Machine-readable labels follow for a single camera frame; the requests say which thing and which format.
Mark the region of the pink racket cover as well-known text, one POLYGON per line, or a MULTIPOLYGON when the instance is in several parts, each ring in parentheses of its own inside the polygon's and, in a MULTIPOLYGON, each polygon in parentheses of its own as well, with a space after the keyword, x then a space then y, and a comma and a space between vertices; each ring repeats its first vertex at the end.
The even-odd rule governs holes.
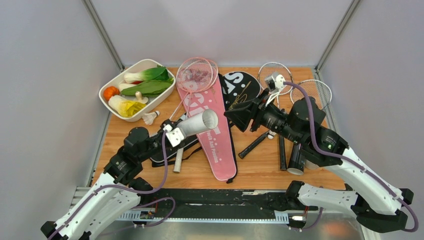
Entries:
POLYGON ((233 155, 230 128, 224 116, 225 104, 219 78, 214 84, 202 92, 186 95, 182 89, 178 94, 184 100, 183 107, 189 110, 189 115, 194 116, 207 109, 217 114, 218 125, 216 128, 199 133, 197 138, 207 157, 214 177, 219 181, 228 181, 237 173, 235 157, 233 155))

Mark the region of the green leafy vegetable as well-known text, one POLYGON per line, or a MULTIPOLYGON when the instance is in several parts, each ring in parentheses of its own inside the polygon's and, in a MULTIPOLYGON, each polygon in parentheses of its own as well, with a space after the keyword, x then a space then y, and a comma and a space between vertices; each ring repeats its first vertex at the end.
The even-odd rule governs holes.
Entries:
POLYGON ((173 78, 169 78, 168 80, 153 79, 125 88, 121 90, 120 93, 124 96, 135 96, 136 92, 140 92, 142 95, 147 97, 156 97, 167 90, 173 83, 173 78))

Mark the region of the black shuttlecock tube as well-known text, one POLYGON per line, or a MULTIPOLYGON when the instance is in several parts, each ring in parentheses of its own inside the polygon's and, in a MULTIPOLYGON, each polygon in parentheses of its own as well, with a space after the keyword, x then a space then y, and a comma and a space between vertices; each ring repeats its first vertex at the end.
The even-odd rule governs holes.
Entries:
POLYGON ((305 162, 301 155, 302 145, 294 144, 290 154, 287 171, 293 175, 301 176, 304 174, 305 162))

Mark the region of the yellow napa cabbage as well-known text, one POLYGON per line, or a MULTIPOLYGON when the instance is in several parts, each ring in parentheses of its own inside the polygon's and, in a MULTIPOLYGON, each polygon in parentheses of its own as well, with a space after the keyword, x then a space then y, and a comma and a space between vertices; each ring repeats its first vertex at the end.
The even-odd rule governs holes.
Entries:
POLYGON ((112 96, 108 105, 124 118, 130 118, 146 107, 145 103, 128 100, 120 95, 112 96))

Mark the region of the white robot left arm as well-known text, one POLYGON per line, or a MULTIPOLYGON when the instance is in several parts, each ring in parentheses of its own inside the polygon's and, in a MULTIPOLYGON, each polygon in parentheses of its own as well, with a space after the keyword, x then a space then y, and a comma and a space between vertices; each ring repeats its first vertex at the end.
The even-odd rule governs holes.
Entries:
POLYGON ((48 240, 94 240, 122 213, 149 206, 153 194, 167 181, 167 152, 180 147, 188 137, 184 123, 181 119, 165 120, 154 135, 145 127, 131 129, 82 199, 58 220, 46 221, 40 228, 42 234, 48 240), (139 174, 143 162, 156 154, 164 160, 164 174, 159 186, 152 187, 139 174))

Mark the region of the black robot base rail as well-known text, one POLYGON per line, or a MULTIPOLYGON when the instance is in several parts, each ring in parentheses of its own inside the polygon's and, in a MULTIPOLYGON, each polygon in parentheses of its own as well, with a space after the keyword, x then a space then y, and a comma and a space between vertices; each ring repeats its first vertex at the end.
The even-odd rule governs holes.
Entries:
POLYGON ((157 217, 169 214, 177 219, 266 220, 276 211, 303 213, 306 209, 280 190, 162 188, 142 196, 140 204, 155 200, 159 200, 152 205, 157 217))

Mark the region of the white shuttlecock tube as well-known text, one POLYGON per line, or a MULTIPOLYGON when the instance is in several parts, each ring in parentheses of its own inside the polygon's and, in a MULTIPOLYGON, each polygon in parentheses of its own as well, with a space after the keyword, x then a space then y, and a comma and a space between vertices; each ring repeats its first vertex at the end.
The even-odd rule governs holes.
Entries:
POLYGON ((218 126, 218 115, 212 109, 206 109, 194 116, 191 116, 180 123, 177 127, 184 136, 190 137, 209 130, 213 130, 218 126))

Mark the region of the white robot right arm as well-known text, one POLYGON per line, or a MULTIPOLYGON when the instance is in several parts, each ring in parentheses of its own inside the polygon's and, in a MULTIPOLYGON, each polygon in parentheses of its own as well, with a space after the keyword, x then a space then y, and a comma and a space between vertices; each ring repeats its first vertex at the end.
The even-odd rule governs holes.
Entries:
POLYGON ((362 226, 377 233, 406 231, 408 218, 414 215, 413 192, 397 188, 370 169, 335 131, 322 126, 325 112, 312 97, 297 100, 289 113, 264 97, 239 103, 224 113, 241 130, 268 130, 300 145, 300 153, 309 162, 326 169, 350 186, 350 190, 330 190, 293 181, 285 195, 286 205, 317 206, 354 217, 362 226))

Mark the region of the pink badminton racket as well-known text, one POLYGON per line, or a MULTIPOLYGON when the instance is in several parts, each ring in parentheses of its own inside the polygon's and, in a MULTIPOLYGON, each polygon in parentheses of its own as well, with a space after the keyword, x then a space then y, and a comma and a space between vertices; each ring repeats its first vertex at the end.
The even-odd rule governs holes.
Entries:
POLYGON ((186 93, 198 93, 209 89, 218 78, 218 66, 203 57, 185 60, 176 74, 177 87, 186 93))
POLYGON ((181 97, 173 115, 177 113, 180 106, 188 98, 186 109, 186 119, 177 124, 177 127, 171 131, 170 140, 175 140, 179 147, 176 153, 176 159, 173 172, 181 171, 183 141, 191 136, 214 129, 218 125, 218 117, 213 110, 206 109, 193 116, 190 114, 191 96, 210 88, 214 82, 214 71, 211 62, 203 57, 192 57, 183 62, 176 74, 176 86, 185 95, 181 97))

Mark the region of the white racket right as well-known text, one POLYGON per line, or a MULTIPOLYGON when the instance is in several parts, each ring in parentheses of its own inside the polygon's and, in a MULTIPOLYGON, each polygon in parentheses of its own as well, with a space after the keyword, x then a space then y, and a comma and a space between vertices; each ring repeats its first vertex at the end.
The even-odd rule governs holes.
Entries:
MULTIPOLYGON (((332 100, 332 91, 331 89, 322 81, 317 79, 308 79, 301 81, 298 83, 308 94, 309 97, 314 98, 315 104, 319 109, 324 110, 332 100)), ((300 100, 304 97, 304 95, 298 90, 294 89, 292 86, 286 85, 285 88, 281 91, 279 96, 288 95, 292 103, 300 100)), ((304 160, 304 168, 305 168, 305 157, 301 155, 304 160)))

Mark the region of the white tube cap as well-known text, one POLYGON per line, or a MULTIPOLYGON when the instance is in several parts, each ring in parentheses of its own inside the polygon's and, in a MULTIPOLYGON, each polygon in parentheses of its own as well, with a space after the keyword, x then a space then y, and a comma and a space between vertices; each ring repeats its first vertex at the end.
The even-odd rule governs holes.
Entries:
POLYGON ((309 160, 305 161, 305 167, 309 170, 317 170, 317 169, 320 168, 317 164, 315 164, 315 163, 313 163, 309 160))

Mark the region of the white rectangular tray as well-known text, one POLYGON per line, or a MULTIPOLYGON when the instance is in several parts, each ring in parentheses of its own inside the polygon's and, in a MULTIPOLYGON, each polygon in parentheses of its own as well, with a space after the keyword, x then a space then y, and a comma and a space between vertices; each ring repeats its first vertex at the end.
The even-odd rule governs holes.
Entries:
POLYGON ((153 67, 157 67, 160 65, 159 62, 152 60, 152 59, 143 59, 139 62, 135 63, 134 65, 130 66, 128 69, 124 70, 122 73, 120 73, 118 76, 113 78, 111 81, 109 81, 107 84, 105 84, 100 90, 99 90, 99 98, 101 102, 106 106, 106 108, 111 111, 114 115, 116 115, 118 118, 125 120, 127 122, 136 122, 142 118, 144 114, 147 114, 151 112, 154 108, 156 108, 161 102, 163 102, 174 90, 176 83, 175 80, 171 82, 171 85, 161 94, 155 97, 148 97, 148 102, 146 104, 146 107, 141 109, 139 112, 137 112, 135 115, 131 117, 124 117, 120 115, 116 110, 114 110, 111 106, 109 106, 109 101, 104 98, 104 91, 108 87, 116 87, 120 84, 123 84, 124 81, 124 74, 127 73, 138 73, 142 70, 147 70, 153 67))

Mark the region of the beige mushroom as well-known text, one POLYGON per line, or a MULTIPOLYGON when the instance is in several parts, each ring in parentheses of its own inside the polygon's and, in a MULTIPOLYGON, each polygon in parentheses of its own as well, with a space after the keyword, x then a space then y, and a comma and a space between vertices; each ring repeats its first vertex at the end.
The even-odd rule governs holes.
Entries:
POLYGON ((143 95, 140 91, 137 91, 135 93, 135 101, 146 105, 149 102, 149 98, 143 95))

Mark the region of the white shuttlecock near tray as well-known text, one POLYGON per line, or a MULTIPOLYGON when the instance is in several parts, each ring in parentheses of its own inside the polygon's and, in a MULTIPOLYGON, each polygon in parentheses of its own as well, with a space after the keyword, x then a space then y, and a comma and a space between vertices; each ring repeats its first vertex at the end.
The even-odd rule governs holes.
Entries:
POLYGON ((154 121, 155 121, 155 119, 158 117, 160 115, 160 112, 159 111, 153 111, 153 112, 149 112, 149 113, 145 113, 143 116, 142 116, 142 120, 143 120, 143 122, 146 124, 146 125, 148 125, 148 126, 151 126, 153 123, 154 123, 154 121))

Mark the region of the green bok choy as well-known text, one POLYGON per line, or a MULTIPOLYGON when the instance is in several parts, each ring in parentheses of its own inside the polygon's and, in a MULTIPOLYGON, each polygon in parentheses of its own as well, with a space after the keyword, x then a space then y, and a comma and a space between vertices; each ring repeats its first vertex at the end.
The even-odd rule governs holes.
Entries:
POLYGON ((150 81, 150 80, 154 80, 158 78, 163 73, 166 73, 166 74, 168 73, 166 67, 157 66, 157 67, 143 70, 141 72, 136 72, 136 73, 127 72, 123 75, 123 80, 129 84, 134 82, 150 81))

